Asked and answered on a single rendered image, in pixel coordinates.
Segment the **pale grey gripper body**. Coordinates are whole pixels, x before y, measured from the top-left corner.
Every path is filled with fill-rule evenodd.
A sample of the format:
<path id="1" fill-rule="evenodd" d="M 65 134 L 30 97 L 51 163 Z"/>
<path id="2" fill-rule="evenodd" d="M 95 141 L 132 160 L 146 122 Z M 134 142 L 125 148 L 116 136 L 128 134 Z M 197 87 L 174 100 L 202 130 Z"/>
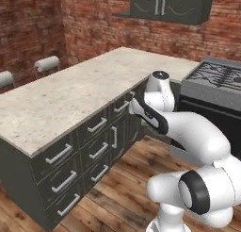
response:
<path id="1" fill-rule="evenodd" d="M 187 153 L 185 150 L 175 147 L 175 146 L 171 146 L 170 147 L 170 154 L 190 165 L 195 165 L 200 167 L 201 166 L 201 162 L 194 157 L 193 155 Z"/>

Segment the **dark green cupboard door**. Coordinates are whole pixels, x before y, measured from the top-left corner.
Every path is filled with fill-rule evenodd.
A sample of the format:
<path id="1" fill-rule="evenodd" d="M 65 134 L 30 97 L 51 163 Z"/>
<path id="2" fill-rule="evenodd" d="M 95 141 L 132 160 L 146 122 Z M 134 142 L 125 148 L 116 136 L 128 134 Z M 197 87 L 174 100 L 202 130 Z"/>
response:
<path id="1" fill-rule="evenodd" d="M 111 126 L 117 127 L 118 132 L 118 146 L 116 149 L 112 148 L 113 144 L 113 131 L 111 129 L 111 161 L 115 164 L 119 158 L 123 155 L 126 148 L 126 132 L 127 132 L 127 116 L 123 115 Z"/>
<path id="2" fill-rule="evenodd" d="M 131 101 L 136 94 L 141 94 L 144 91 L 145 85 L 140 84 L 132 89 L 127 100 Z M 138 139 L 140 131 L 140 119 L 134 114 L 128 114 L 128 146 L 131 147 Z"/>

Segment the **grey hob with black grates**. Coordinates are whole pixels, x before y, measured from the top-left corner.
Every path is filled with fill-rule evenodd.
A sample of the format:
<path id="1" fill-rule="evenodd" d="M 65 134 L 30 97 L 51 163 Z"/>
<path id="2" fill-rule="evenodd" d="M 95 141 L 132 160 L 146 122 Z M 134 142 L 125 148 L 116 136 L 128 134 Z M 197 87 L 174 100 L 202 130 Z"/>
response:
<path id="1" fill-rule="evenodd" d="M 241 111 L 241 61 L 205 57 L 182 79 L 181 95 Z"/>

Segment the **dark green drawer front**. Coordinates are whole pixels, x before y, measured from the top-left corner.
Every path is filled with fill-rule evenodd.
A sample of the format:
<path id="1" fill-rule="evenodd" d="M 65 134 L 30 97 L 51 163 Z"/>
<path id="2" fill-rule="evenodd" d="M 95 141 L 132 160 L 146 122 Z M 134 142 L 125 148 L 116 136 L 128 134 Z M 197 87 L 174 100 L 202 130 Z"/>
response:
<path id="1" fill-rule="evenodd" d="M 91 165 L 84 173 L 85 181 L 85 193 L 88 193 L 92 187 L 94 187 L 99 181 L 91 181 L 92 177 L 95 177 L 99 172 L 104 168 L 104 165 L 107 165 L 110 168 L 110 155 L 105 155 Z"/>
<path id="2" fill-rule="evenodd" d="M 97 158 L 90 159 L 88 155 L 95 154 L 103 146 L 103 142 L 106 142 L 108 144 L 107 149 L 103 153 L 101 153 Z M 89 141 L 81 149 L 83 171 L 85 171 L 94 162 L 96 162 L 99 158 L 101 158 L 108 151 L 109 148 L 110 148 L 110 141 L 109 141 L 109 133 L 107 131 L 104 131 L 103 133 L 99 134 L 97 137 Z"/>
<path id="3" fill-rule="evenodd" d="M 77 172 L 77 177 L 74 179 L 74 181 L 66 185 L 60 192 L 52 192 L 52 187 L 58 187 L 65 179 L 67 179 L 71 175 L 70 171 Z M 38 185 L 43 206 L 45 208 L 48 208 L 63 191 L 68 189 L 79 178 L 80 175 L 80 159 L 78 155 L 74 155 L 70 159 L 68 159 L 63 165 L 50 173 Z"/>
<path id="4" fill-rule="evenodd" d="M 119 118 L 122 114 L 124 114 L 126 112 L 126 110 L 128 109 L 128 107 L 126 107 L 124 110 L 122 110 L 120 113 L 116 113 L 114 112 L 114 108 L 119 108 L 123 105 L 124 101 L 128 101 L 127 98 L 125 96 L 119 98 L 118 100 L 116 100 L 115 102 L 113 102 L 110 105 L 110 119 L 112 121 L 116 120 L 117 118 Z"/>
<path id="5" fill-rule="evenodd" d="M 65 154 L 63 157 L 58 159 L 54 164 L 50 165 L 45 162 L 45 159 L 56 156 L 65 148 L 65 144 L 68 143 L 72 146 L 72 151 Z M 44 152 L 38 154 L 36 157 L 31 159 L 31 166 L 36 179 L 36 182 L 40 182 L 46 175 L 52 172 L 57 166 L 63 163 L 67 158 L 73 155 L 78 149 L 76 135 L 72 132 L 59 141 L 52 144 Z"/>
<path id="6" fill-rule="evenodd" d="M 80 200 L 83 197 L 82 179 L 79 178 L 73 185 L 71 185 L 66 191 L 64 191 L 50 207 L 46 210 L 47 219 L 50 223 L 51 229 L 55 228 L 57 224 L 72 210 L 70 210 L 65 216 L 60 217 L 57 211 L 64 203 L 70 203 L 74 199 L 75 194 L 80 195 Z"/>
<path id="7" fill-rule="evenodd" d="M 94 127 L 101 121 L 101 118 L 107 119 L 106 124 L 102 125 L 98 130 L 93 133 L 88 132 L 88 127 Z M 109 111 L 107 108 L 101 110 L 100 112 L 93 115 L 91 118 L 85 120 L 77 129 L 76 133 L 78 135 L 78 144 L 83 146 L 85 143 L 94 138 L 97 134 L 103 131 L 109 124 Z"/>

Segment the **dark green island cabinet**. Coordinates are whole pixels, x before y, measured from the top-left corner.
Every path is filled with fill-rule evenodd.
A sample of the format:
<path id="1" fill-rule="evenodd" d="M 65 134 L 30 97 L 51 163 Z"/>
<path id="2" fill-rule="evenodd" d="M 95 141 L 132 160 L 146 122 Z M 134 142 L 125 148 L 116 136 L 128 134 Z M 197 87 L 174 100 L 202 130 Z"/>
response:
<path id="1" fill-rule="evenodd" d="M 119 98 L 121 98 L 123 96 L 125 96 L 127 98 L 127 95 L 128 95 L 129 92 L 130 91 L 125 92 Z M 111 134 L 111 125 L 114 122 L 116 122 L 123 115 L 127 116 L 126 148 L 125 148 L 125 151 L 123 152 L 123 155 L 130 148 L 128 146 L 128 138 L 127 138 L 127 136 L 128 136 L 128 114 L 129 114 L 128 113 L 128 109 L 126 110 L 126 112 L 124 114 L 122 114 L 116 120 L 112 121 L 110 119 L 110 105 L 113 102 L 115 102 L 116 100 L 112 101 L 109 105 L 107 105 L 105 107 L 109 111 L 109 124 L 103 131 L 101 131 L 99 133 L 99 134 L 101 134 L 104 131 L 107 131 L 109 133 L 110 148 L 104 154 L 104 156 L 105 155 L 110 155 L 110 168 L 114 165 L 112 163 L 112 161 L 111 161 L 111 135 L 112 135 Z M 78 155 L 78 157 L 80 159 L 80 164 L 81 164 L 81 175 L 79 176 L 79 178 L 82 179 L 82 188 L 83 188 L 83 196 L 84 196 L 86 194 L 85 193 L 85 181 L 84 181 L 84 173 L 85 173 L 85 171 L 83 171 L 83 166 L 82 166 L 81 149 L 88 142 L 85 143 L 83 146 L 79 146 L 79 144 L 78 144 L 78 135 L 76 133 L 76 129 L 79 126 L 77 126 L 73 131 L 68 132 L 68 133 L 64 134 L 62 137 L 56 139 L 56 141 L 54 141 L 52 144 L 54 144 L 55 142 L 59 141 L 60 139 L 62 139 L 63 137 L 65 137 L 66 135 L 68 135 L 68 134 L 70 134 L 72 132 L 76 135 L 77 145 L 78 145 L 77 151 L 73 155 L 71 155 L 69 158 L 67 158 L 63 163 L 61 163 L 59 166 L 57 166 L 54 169 L 54 171 L 58 167 L 63 165 L 72 156 Z M 144 131 L 143 131 L 143 126 L 141 125 L 141 120 L 140 120 L 140 131 L 139 131 L 139 137 L 138 137 L 137 141 L 141 140 L 143 138 L 143 136 L 144 136 Z M 44 152 L 51 145 L 49 145 L 46 148 L 44 148 L 42 152 Z M 50 206 L 48 208 L 45 208 L 43 206 L 43 203 L 42 203 L 42 200 L 41 200 L 41 197 L 40 197 L 40 191 L 39 191 L 39 188 L 38 188 L 38 185 L 40 184 L 40 182 L 43 181 L 49 174 L 46 175 L 40 182 L 36 182 L 36 179 L 35 179 L 35 176 L 34 176 L 34 173 L 33 173 L 33 169 L 32 169 L 32 166 L 31 166 L 31 159 L 32 158 L 28 157 L 23 152 L 19 151 L 17 148 L 13 147 L 9 143 L 7 143 L 5 141 L 0 141 L 0 180 L 3 183 L 5 190 L 7 191 L 8 197 L 18 207 L 20 207 L 27 215 L 29 215 L 37 224 L 39 224 L 42 229 L 44 229 L 46 231 L 51 231 L 54 228 L 51 229 L 49 227 L 50 223 L 49 223 L 49 221 L 47 219 L 47 215 L 46 215 L 46 210 Z"/>

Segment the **dark green wall cupboard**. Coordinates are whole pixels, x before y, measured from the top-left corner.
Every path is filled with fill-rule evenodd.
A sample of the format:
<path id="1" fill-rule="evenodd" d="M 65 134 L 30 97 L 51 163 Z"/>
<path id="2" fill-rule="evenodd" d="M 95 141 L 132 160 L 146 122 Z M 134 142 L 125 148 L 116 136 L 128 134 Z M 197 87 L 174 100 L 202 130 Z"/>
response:
<path id="1" fill-rule="evenodd" d="M 213 0 L 130 0 L 130 8 L 114 16 L 201 25 L 209 20 Z"/>

